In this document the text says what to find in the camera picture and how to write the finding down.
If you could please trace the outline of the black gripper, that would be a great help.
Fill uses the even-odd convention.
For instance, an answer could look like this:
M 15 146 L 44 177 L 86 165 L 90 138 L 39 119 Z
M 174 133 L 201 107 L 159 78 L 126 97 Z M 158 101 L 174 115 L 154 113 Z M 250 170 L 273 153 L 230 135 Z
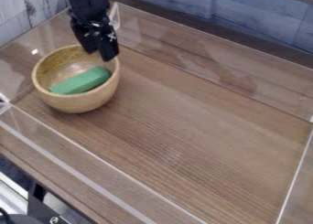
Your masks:
M 67 11 L 71 17 L 70 26 L 79 44 L 88 54 L 99 49 L 103 61 L 111 61 L 119 55 L 121 50 L 118 35 L 107 16 L 109 0 L 67 0 L 67 2 L 70 4 Z M 96 44 L 90 30 L 99 28 Z

